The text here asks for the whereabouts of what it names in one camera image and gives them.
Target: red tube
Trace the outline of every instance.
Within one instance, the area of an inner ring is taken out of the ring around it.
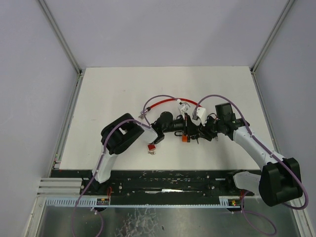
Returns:
[[[189,102],[191,104],[197,105],[197,102],[194,102],[192,100],[188,100],[188,99],[184,99],[184,98],[179,98],[181,101],[185,101],[185,102]],[[152,109],[153,107],[160,105],[162,103],[168,102],[168,101],[174,101],[174,99],[166,99],[166,100],[161,100],[153,105],[150,106],[150,108]]]

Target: gray floor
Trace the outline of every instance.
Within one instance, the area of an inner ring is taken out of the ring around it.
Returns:
[[[277,226],[278,237],[298,237],[298,228],[290,209],[283,205],[268,207],[262,201],[246,199],[247,210],[265,214]],[[72,207],[46,207],[38,237],[72,237]],[[241,213],[226,209],[185,208],[108,208],[102,212],[107,237],[263,237],[252,229]],[[264,219],[248,215],[261,230],[272,232]],[[100,217],[88,208],[78,208],[75,215],[76,237],[94,237],[101,226]]]

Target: white tabletop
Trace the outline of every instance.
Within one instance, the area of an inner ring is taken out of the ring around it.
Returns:
[[[101,130],[121,115],[138,119],[144,103],[158,94],[198,102],[208,94],[231,99],[241,109],[252,129],[272,147],[259,98],[248,67],[131,67],[88,68],[79,92],[74,117],[62,155],[60,169],[93,169],[101,152]],[[149,105],[163,100],[157,98]],[[220,98],[203,103],[208,113]],[[179,115],[176,102],[168,102],[148,114],[154,122],[164,111]],[[218,170],[258,169],[253,159],[227,136],[219,141],[199,139],[183,143],[181,137],[166,134],[155,155],[147,153],[140,139],[119,155],[114,169],[119,170]]]

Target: white wall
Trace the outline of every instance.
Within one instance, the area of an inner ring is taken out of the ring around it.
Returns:
[[[297,1],[257,77],[281,151],[295,157],[316,228],[316,2]]]
[[[82,68],[251,66],[287,0],[46,0]]]
[[[0,3],[0,236],[20,236],[76,73],[35,0]]]

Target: white panel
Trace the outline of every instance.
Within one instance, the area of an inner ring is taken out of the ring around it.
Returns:
[[[47,0],[81,67],[251,66],[287,0]]]
[[[316,2],[297,1],[257,77],[281,151],[296,158],[316,227]]]
[[[137,118],[144,103],[158,94],[194,101],[208,94],[226,96],[239,106],[262,140],[272,146],[248,67],[88,68],[60,168],[93,169],[101,151],[101,130],[125,113]],[[224,102],[210,98],[203,105],[211,113],[216,104]],[[169,102],[152,109],[148,119],[154,122],[163,111],[179,115],[177,104]],[[246,151],[223,134],[218,142],[199,139],[198,145],[196,141],[183,143],[181,138],[167,133],[155,155],[147,151],[147,144],[138,139],[119,155],[113,169],[259,169]]]
[[[1,1],[0,236],[21,236],[75,80],[36,1]]]

